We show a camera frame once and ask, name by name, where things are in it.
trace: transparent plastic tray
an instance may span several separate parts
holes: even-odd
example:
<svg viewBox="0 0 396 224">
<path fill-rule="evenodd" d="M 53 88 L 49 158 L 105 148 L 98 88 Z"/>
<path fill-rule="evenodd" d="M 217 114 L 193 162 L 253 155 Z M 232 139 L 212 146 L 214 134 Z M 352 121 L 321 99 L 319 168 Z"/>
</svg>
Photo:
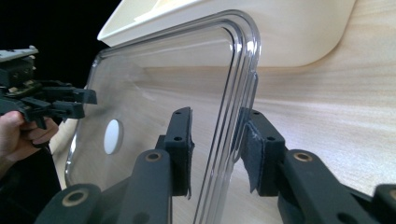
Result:
<svg viewBox="0 0 396 224">
<path fill-rule="evenodd" d="M 243 200 L 236 207 L 225 204 L 227 195 L 234 195 L 228 190 L 238 154 L 233 146 L 243 129 L 237 121 L 248 116 L 240 108 L 253 104 L 260 49 L 253 20 L 231 10 L 100 52 L 88 84 L 97 92 L 98 105 L 86 105 L 86 118 L 78 122 L 67 185 L 93 183 L 104 190 L 128 177 L 136 157 L 155 148 L 158 136 L 166 133 L 172 113 L 190 106 L 191 198 L 173 198 L 173 221 L 220 223 L 227 216 L 222 211 L 243 206 Z M 121 123 L 123 135 L 118 151 L 108 155 L 104 136 L 113 119 Z M 238 184 L 248 182 L 246 174 L 239 175 Z M 250 197 L 248 186 L 240 190 Z M 251 220 L 260 215 L 250 213 Z"/>
</svg>

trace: black background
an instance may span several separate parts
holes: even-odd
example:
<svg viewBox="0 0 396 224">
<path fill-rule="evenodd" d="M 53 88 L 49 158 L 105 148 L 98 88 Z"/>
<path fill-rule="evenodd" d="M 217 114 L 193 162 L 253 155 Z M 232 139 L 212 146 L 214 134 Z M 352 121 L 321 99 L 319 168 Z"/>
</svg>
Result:
<svg viewBox="0 0 396 224">
<path fill-rule="evenodd" d="M 35 79 L 84 87 L 96 39 L 120 0 L 0 0 L 0 49 L 38 48 Z"/>
</svg>

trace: round hole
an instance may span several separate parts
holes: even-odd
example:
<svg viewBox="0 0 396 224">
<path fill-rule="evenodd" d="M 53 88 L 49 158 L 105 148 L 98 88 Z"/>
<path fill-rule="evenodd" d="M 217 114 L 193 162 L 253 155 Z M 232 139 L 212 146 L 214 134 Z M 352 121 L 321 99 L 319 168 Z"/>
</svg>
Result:
<svg viewBox="0 0 396 224">
<path fill-rule="evenodd" d="M 303 152 L 294 153 L 294 158 L 298 161 L 312 161 L 312 157 Z"/>
<path fill-rule="evenodd" d="M 132 223 L 134 224 L 145 224 L 148 222 L 149 222 L 149 214 L 144 212 L 134 215 L 134 219 L 132 220 Z"/>
<path fill-rule="evenodd" d="M 62 204 L 65 207 L 72 207 L 83 203 L 87 200 L 89 192 L 87 189 L 76 189 L 64 196 Z"/>
<path fill-rule="evenodd" d="M 153 152 L 146 156 L 146 161 L 158 161 L 160 158 L 161 158 L 160 153 Z"/>
<path fill-rule="evenodd" d="M 389 194 L 390 197 L 392 197 L 392 199 L 396 201 L 396 189 L 391 189 Z"/>
<path fill-rule="evenodd" d="M 70 200 L 71 202 L 77 202 L 78 200 L 81 200 L 83 196 L 84 196 L 83 193 L 81 193 L 81 192 L 76 192 L 76 193 L 70 195 L 69 200 Z"/>
<path fill-rule="evenodd" d="M 345 213 L 339 213 L 337 215 L 338 220 L 340 220 L 342 223 L 345 224 L 358 224 L 358 221 L 356 219 L 348 214 Z"/>
<path fill-rule="evenodd" d="M 114 154 L 120 149 L 122 137 L 123 129 L 121 122 L 116 119 L 111 120 L 107 124 L 103 140 L 103 146 L 107 155 Z"/>
</svg>

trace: white plastic container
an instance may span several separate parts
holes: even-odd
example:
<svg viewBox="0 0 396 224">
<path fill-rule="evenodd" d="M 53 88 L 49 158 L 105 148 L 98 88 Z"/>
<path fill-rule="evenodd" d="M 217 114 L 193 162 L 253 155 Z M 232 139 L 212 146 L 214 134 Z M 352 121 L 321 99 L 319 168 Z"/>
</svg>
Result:
<svg viewBox="0 0 396 224">
<path fill-rule="evenodd" d="M 259 66 L 300 66 L 339 42 L 355 0 L 123 0 L 98 39 L 110 47 L 227 9 L 246 12 L 262 39 Z"/>
</svg>

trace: hand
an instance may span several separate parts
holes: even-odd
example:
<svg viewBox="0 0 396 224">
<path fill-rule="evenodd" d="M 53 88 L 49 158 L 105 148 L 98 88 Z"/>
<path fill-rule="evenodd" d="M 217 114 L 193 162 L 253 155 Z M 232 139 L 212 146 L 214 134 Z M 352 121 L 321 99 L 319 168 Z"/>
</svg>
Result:
<svg viewBox="0 0 396 224">
<path fill-rule="evenodd" d="M 38 145 L 48 142 L 58 132 L 52 119 L 45 119 L 47 130 L 37 128 L 35 122 L 25 122 L 20 112 L 12 111 L 0 117 L 0 158 L 8 161 L 23 160 L 39 149 Z"/>
</svg>

